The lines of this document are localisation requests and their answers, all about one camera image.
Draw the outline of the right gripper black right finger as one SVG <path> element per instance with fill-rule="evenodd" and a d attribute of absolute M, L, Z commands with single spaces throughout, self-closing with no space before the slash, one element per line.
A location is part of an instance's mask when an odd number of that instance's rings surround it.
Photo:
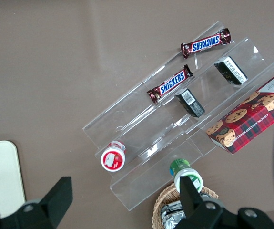
<path fill-rule="evenodd" d="M 235 229 L 236 215 L 213 199 L 203 200 L 189 177 L 180 177 L 180 202 L 185 218 L 177 229 Z"/>

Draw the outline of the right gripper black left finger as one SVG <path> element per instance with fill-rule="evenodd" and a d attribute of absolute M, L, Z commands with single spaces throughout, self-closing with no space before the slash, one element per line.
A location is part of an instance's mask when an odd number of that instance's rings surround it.
<path fill-rule="evenodd" d="M 55 229 L 73 201 L 71 177 L 62 177 L 38 203 L 17 212 L 20 229 Z"/>

